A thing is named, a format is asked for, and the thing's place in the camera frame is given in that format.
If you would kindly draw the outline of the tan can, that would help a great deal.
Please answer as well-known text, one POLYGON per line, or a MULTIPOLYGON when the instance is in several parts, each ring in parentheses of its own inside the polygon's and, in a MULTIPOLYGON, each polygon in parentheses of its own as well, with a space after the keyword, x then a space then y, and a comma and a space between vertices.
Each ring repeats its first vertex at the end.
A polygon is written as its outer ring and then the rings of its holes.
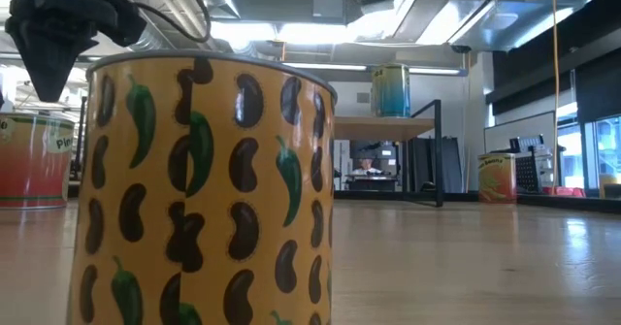
POLYGON ((0 210, 67 205, 74 131, 63 118, 0 113, 0 210))

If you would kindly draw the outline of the red bins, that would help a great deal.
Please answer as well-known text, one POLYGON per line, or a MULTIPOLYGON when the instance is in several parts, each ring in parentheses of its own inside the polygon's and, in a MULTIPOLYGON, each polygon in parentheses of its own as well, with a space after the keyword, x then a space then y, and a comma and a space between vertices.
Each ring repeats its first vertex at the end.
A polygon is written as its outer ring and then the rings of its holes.
POLYGON ((566 186, 545 186, 542 189, 542 193, 545 195, 565 196, 565 197, 578 197, 585 198, 585 192, 579 187, 566 187, 566 186))

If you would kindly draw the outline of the black panel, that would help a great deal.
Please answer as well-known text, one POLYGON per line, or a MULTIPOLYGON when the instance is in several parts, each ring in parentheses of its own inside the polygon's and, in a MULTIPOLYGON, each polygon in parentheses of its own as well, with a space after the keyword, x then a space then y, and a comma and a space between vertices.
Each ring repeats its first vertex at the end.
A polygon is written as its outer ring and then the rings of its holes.
MULTIPOLYGON (((436 179, 436 142, 432 138, 414 138, 409 141, 409 173, 412 179, 412 190, 415 192, 431 190, 430 184, 436 179)), ((461 193, 462 166, 460 151, 456 138, 443 137, 442 150, 442 182, 446 193, 461 193)))

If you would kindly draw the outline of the yellow black beans can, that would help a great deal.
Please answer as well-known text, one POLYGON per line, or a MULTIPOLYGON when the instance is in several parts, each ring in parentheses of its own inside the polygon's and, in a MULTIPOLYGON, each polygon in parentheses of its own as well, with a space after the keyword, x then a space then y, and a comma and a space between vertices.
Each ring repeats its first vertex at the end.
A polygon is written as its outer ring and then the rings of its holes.
POLYGON ((199 51, 87 77, 67 325, 335 325, 334 88, 199 51))

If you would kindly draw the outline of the silver rectangular ventilation duct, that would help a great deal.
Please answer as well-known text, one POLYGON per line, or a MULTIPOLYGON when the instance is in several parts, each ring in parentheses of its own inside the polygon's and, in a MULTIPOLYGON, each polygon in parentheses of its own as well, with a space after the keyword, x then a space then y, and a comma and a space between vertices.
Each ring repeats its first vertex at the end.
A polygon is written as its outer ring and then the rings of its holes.
POLYGON ((484 51, 517 49, 591 0, 443 0, 416 43, 484 51))

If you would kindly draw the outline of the long ceiling light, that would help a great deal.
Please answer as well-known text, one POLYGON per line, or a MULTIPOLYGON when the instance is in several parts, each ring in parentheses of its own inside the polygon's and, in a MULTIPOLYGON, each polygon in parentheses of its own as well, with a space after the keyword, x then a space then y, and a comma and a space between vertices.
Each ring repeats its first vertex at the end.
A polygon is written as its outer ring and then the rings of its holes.
POLYGON ((284 65, 306 70, 332 70, 332 71, 351 71, 351 72, 371 72, 376 68, 406 68, 411 75, 426 76, 466 76, 464 69, 440 68, 440 67, 416 67, 404 64, 382 64, 382 65, 355 65, 341 63, 304 63, 304 62, 284 62, 284 65))

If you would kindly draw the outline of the blue yellow gradient can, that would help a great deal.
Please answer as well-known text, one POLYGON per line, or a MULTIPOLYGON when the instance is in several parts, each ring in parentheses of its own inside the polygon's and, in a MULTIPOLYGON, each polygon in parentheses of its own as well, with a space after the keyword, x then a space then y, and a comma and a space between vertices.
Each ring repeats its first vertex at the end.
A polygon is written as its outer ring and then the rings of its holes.
POLYGON ((371 106, 375 116, 409 117, 409 68, 385 64, 372 70, 371 106))

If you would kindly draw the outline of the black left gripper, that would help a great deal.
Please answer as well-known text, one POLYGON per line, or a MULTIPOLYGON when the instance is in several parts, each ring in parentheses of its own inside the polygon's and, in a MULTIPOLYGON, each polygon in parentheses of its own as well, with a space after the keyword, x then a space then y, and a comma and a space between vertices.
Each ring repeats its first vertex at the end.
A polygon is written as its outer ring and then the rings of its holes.
POLYGON ((114 26, 109 0, 11 0, 9 13, 5 31, 42 102, 59 100, 79 55, 97 45, 89 22, 114 26))

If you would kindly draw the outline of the orange green beans can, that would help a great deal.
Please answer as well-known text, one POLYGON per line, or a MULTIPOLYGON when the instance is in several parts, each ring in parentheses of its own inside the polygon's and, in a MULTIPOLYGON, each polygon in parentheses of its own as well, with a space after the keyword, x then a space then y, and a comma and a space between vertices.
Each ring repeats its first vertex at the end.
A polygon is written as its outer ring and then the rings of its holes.
POLYGON ((517 184, 515 155, 488 153, 478 156, 478 198, 491 204, 515 204, 517 184))

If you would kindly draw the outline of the black perforated rack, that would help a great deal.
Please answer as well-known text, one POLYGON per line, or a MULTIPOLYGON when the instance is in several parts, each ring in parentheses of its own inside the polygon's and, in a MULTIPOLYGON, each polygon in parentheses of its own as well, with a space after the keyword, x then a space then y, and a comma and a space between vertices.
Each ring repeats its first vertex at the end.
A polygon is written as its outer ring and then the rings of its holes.
POLYGON ((542 134, 509 140, 515 155, 516 182, 519 193, 541 194, 554 181, 552 149, 544 144, 542 134))

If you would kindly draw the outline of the dark desk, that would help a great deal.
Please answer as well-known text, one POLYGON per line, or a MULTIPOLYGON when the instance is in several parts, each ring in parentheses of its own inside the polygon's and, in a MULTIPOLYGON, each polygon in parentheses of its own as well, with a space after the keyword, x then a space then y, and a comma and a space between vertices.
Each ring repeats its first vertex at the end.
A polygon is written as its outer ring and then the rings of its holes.
POLYGON ((344 178, 348 191, 394 192, 398 182, 396 176, 383 173, 349 174, 344 178))

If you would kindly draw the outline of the person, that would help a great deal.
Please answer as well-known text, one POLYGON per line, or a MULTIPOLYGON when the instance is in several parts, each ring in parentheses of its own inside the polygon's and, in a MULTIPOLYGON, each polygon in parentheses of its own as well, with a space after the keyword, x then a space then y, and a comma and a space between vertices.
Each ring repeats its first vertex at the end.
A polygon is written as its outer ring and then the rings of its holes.
POLYGON ((365 158, 359 161, 359 165, 351 171, 355 176, 379 176, 383 171, 375 166, 376 161, 372 158, 365 158))

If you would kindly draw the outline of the silver spiral ventilation duct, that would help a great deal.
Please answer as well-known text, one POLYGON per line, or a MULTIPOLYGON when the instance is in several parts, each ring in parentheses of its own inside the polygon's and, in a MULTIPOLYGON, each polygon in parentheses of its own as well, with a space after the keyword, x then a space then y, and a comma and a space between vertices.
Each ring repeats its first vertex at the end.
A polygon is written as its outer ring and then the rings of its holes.
POLYGON ((171 47, 170 41, 163 35, 163 33, 154 25, 154 22, 147 17, 147 14, 143 10, 139 10, 141 17, 146 21, 147 25, 143 31, 140 39, 129 46, 128 49, 132 51, 145 51, 151 49, 169 49, 171 47))

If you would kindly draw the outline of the black post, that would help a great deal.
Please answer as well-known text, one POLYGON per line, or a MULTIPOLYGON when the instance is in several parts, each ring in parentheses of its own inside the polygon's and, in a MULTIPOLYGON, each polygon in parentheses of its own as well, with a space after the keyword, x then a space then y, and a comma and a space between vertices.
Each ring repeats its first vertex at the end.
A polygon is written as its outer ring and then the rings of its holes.
POLYGON ((86 107, 87 107, 87 98, 82 97, 81 110, 80 110, 80 119, 79 119, 79 129, 78 129, 78 137, 77 137, 77 145, 76 145, 76 156, 73 162, 73 175, 72 180, 78 180, 82 177, 82 155, 84 148, 84 129, 85 129, 85 119, 86 119, 86 107))

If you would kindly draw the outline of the whiteboard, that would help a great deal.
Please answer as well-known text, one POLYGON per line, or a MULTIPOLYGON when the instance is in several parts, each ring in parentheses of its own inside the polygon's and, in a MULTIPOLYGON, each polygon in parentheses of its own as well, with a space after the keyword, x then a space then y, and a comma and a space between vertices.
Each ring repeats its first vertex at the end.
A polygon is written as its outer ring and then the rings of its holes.
POLYGON ((484 129, 484 149, 487 153, 518 149, 525 152, 530 146, 554 144, 554 112, 536 114, 484 129))

